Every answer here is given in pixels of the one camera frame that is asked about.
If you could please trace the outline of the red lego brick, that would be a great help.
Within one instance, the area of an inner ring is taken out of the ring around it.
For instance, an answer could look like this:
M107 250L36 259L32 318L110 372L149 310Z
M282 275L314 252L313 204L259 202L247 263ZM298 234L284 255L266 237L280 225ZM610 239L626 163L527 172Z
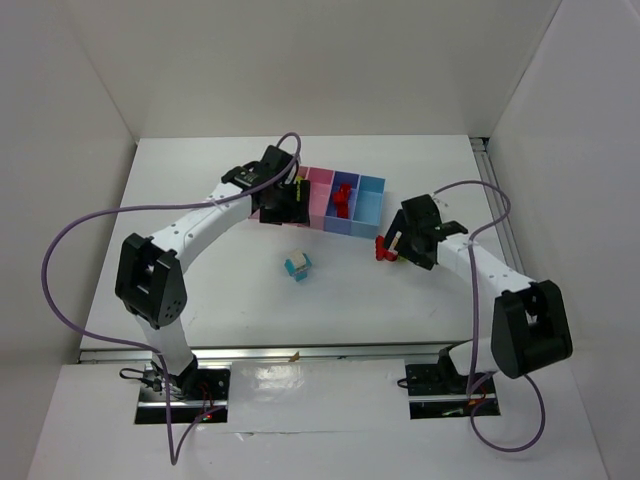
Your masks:
M338 190L333 193L333 202L338 207L343 207L348 204L351 193L351 186L349 184L341 184Z
M347 201L339 201L335 203L336 216L342 219L349 218L349 203Z

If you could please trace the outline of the teal lego piece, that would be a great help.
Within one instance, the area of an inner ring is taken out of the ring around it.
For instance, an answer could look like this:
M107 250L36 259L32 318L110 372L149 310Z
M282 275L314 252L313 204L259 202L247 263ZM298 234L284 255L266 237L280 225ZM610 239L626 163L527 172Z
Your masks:
M296 282L299 282L305 279L308 276L308 271L312 267L312 262L310 257L305 253L307 257L307 266L303 268L294 269L290 265L286 264L286 260L284 262L284 268L287 271L288 275L292 277Z

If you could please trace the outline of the green long lego brick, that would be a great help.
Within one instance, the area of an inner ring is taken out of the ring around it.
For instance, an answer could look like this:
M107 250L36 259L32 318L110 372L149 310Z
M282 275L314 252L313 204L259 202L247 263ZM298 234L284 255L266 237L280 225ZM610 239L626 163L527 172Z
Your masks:
M300 203L302 201L302 190L303 190L303 186L304 186L304 178L301 176L297 176L294 180L294 184L296 186L296 202Z

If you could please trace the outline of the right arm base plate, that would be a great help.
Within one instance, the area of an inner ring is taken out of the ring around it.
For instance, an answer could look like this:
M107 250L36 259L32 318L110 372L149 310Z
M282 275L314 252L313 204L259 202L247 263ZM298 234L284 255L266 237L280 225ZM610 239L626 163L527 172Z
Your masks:
M465 376L446 377L435 364L407 364L396 385L408 395L411 420L500 416L495 384L487 380L468 397Z

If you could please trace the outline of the red flower lego figure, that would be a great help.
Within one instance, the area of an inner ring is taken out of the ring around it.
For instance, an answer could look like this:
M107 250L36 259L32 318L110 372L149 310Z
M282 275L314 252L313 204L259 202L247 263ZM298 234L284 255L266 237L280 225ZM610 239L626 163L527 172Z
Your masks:
M397 244L402 236L401 232L397 232L392 238L389 247L385 246L385 238L378 235L375 239L375 257L377 261L395 262L398 257Z

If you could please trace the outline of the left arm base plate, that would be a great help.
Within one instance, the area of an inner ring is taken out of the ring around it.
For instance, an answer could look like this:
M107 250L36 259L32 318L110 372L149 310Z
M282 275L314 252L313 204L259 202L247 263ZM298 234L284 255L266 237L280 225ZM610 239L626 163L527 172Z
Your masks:
M164 425L166 423L166 391L163 376L152 366L136 371L134 379L140 389L134 416L136 425ZM202 423L226 423L231 371L214 367L197 371L195 382L181 389L174 379L169 384L171 420L187 425L199 415Z

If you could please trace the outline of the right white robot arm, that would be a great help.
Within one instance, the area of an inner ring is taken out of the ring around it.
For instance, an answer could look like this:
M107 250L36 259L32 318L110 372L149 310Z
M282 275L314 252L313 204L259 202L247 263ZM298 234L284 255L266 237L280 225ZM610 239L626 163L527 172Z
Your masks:
M441 350L437 362L442 381L464 381L467 393L497 372L526 377L573 353L560 288L511 270L477 245L478 234L443 221L435 198L424 194L403 201L376 239L378 260L438 267L470 285L472 336Z

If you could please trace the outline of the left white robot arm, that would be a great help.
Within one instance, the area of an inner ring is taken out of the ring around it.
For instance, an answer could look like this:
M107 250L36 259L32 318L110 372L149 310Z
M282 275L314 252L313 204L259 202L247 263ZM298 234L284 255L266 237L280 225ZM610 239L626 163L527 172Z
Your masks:
M299 154L270 145L260 160L223 175L202 207L149 236L133 233L123 241L115 294L152 347L154 369L180 396L190 396L200 379L180 320L187 305L188 268L222 234L254 213L271 224L306 223L310 187L298 179L299 166Z

